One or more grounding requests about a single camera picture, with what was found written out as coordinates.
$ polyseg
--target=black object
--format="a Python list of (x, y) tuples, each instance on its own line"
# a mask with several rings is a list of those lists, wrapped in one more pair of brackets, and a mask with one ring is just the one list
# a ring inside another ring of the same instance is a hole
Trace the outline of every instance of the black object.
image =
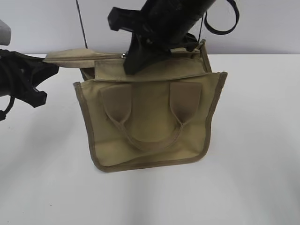
[(238, 6), (236, 5), (236, 2), (234, 0), (226, 0), (234, 9), (234, 13), (236, 16), (236, 22), (235, 25), (229, 29), (229, 30), (225, 30), (225, 31), (221, 31), (221, 30), (216, 30), (214, 29), (212, 26), (210, 26), (210, 24), (207, 22), (207, 12), (205, 13), (205, 18), (204, 18), (204, 24), (206, 26), (206, 29), (208, 29), (211, 33), (213, 34), (217, 34), (217, 35), (226, 35), (229, 34), (231, 32), (233, 32), (233, 30), (236, 28), (236, 26), (238, 25), (239, 19), (240, 19), (240, 12), (238, 9)]
[(59, 67), (43, 60), (0, 49), (0, 97), (10, 95), (8, 107), (0, 111), (0, 121), (6, 118), (15, 98), (35, 108), (46, 103), (47, 94), (36, 87), (57, 74)]
[[(238, 12), (234, 1), (227, 1)], [(168, 59), (173, 48), (194, 50), (199, 43), (188, 31), (214, 2), (215, 0), (147, 0), (141, 11), (112, 8), (108, 16), (110, 28), (133, 33), (124, 62), (126, 74), (133, 75), (155, 62)], [(205, 25), (209, 26), (207, 16)], [(226, 32), (230, 33), (235, 26)]]

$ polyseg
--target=bag handle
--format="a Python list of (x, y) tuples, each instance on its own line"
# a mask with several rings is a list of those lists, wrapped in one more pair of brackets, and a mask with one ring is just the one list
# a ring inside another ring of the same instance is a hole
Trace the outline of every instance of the bag handle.
[(142, 151), (160, 151), (174, 144), (183, 127), (193, 118), (198, 110), (202, 86), (193, 82), (170, 83), (169, 107), (177, 120), (172, 134), (159, 142), (143, 142), (135, 139), (125, 124), (132, 111), (131, 84), (113, 85), (101, 90), (105, 112), (114, 125), (124, 134), (127, 140)]

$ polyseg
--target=gray object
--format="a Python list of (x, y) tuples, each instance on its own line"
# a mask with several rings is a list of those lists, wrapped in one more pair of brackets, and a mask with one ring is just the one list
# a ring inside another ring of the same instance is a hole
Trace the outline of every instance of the gray object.
[(11, 40), (11, 28), (0, 20), (0, 45), (9, 45)]

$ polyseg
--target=black tube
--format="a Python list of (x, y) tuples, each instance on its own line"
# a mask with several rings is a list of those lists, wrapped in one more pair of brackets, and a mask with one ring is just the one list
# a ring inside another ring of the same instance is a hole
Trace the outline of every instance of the black tube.
[(165, 42), (182, 41), (216, 0), (147, 0), (142, 8), (149, 26)]

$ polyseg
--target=bag flap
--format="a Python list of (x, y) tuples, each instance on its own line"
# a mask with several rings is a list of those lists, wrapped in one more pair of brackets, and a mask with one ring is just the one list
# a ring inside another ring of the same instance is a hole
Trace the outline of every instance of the bag flap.
[(202, 59), (169, 59), (155, 63), (135, 75), (127, 75), (123, 59), (98, 60), (95, 62), (94, 81), (149, 82), (167, 81), (205, 75)]
[(67, 68), (92, 68), (96, 60), (120, 59), (119, 53), (98, 53), (91, 49), (70, 49), (61, 52), (50, 52), (44, 62)]

